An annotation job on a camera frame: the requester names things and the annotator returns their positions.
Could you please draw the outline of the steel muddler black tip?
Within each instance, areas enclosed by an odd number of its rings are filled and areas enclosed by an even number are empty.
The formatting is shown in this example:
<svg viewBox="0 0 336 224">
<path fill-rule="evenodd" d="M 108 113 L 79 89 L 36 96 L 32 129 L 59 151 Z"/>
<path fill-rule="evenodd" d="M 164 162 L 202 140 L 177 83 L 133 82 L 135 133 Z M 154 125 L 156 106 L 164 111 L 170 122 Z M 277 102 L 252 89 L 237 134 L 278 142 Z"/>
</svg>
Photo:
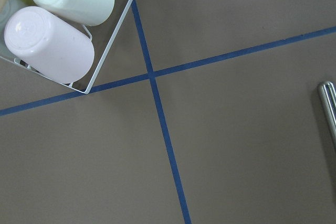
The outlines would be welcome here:
<svg viewBox="0 0 336 224">
<path fill-rule="evenodd" d="M 322 82 L 318 86 L 318 93 L 335 148 L 335 86 L 331 81 Z"/>
</svg>

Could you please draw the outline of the pink plastic cup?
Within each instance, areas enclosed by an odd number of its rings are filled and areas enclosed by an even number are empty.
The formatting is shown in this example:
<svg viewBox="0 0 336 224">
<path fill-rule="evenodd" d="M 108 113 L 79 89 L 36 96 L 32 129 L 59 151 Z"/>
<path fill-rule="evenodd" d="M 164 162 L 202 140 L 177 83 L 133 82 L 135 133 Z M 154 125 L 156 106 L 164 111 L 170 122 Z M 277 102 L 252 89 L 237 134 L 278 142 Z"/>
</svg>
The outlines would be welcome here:
<svg viewBox="0 0 336 224">
<path fill-rule="evenodd" d="M 22 8 L 11 16 L 4 40 L 20 60 L 58 83 L 80 80 L 94 61 L 94 47 L 87 35 L 37 6 Z"/>
</svg>

